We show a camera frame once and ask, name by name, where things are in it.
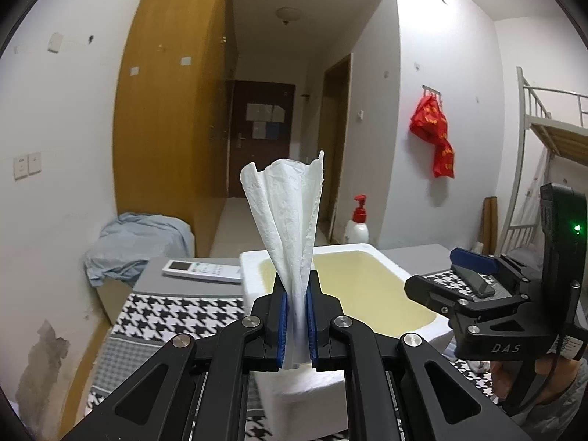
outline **doorway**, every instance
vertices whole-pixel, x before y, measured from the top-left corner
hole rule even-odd
[[[325,71],[320,104],[318,150],[324,151],[324,182],[318,226],[331,242],[349,120],[352,55]]]
[[[287,159],[292,131],[294,85],[234,82],[229,146],[229,197],[245,197],[239,175],[255,162],[262,171]]]

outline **metal bed frame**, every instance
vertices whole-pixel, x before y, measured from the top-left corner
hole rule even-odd
[[[584,124],[584,116],[588,111],[584,110],[582,102],[586,104],[588,96],[574,91],[564,91],[546,87],[532,86],[524,78],[523,69],[517,67],[517,79],[519,86],[519,147],[514,171],[513,188],[510,194],[509,206],[506,211],[505,222],[502,227],[498,244],[496,244],[496,256],[507,253],[519,247],[526,247],[533,242],[537,227],[540,222],[540,214],[537,212],[535,222],[532,224],[513,224],[516,200],[519,195],[521,173],[523,171],[524,143],[526,132],[530,129],[542,141],[549,154],[543,174],[543,183],[548,182],[549,169],[554,156],[570,159],[584,166],[588,166],[588,128]],[[564,123],[552,119],[551,113],[545,108],[537,91],[567,94],[577,98],[580,125]]]

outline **wooden wardrobe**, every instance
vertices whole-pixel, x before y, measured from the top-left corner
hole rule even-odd
[[[122,57],[113,166],[119,213],[190,224],[207,257],[226,200],[231,0],[141,0]]]

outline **ceiling light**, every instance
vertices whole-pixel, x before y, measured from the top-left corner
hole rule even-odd
[[[288,25],[291,21],[298,21],[302,18],[302,10],[298,8],[290,8],[288,6],[283,6],[282,8],[278,8],[276,10],[276,16],[282,20],[284,25]]]

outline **human hand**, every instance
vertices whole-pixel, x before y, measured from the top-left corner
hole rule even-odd
[[[555,354],[551,353],[535,362],[535,373],[547,376],[555,361]],[[556,400],[576,379],[580,361],[568,360],[560,357],[548,386],[537,398],[537,404],[548,404]],[[491,362],[492,391],[499,398],[506,398],[513,384],[512,375],[502,367],[502,362]]]

